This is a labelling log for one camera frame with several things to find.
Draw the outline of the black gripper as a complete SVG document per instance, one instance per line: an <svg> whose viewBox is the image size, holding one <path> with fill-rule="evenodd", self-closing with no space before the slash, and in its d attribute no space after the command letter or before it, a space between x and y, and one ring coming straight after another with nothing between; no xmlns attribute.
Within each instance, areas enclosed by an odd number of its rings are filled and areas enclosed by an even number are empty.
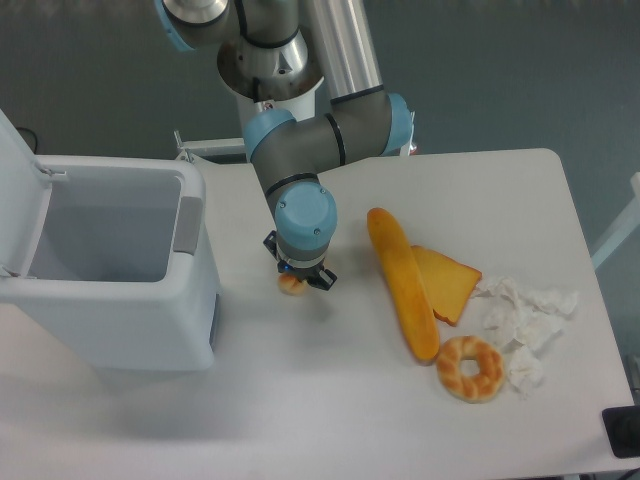
<svg viewBox="0 0 640 480"><path fill-rule="evenodd" d="M325 268L326 251L309 260L296 260L287 256L278 243L277 232L272 230L263 241L263 245L274 258L279 273L295 275L308 285L320 289L330 290L337 280L337 276Z"/></svg>

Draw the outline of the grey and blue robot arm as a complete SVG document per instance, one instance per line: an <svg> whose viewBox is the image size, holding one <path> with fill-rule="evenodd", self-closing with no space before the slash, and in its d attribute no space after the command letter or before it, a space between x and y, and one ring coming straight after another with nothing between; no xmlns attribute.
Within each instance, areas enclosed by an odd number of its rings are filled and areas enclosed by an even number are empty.
<svg viewBox="0 0 640 480"><path fill-rule="evenodd" d="M322 172L409 147L413 117L385 90L360 1L160 1L182 51L218 46L217 68L253 112L243 125L275 228L278 270L327 290L337 207Z"/></svg>

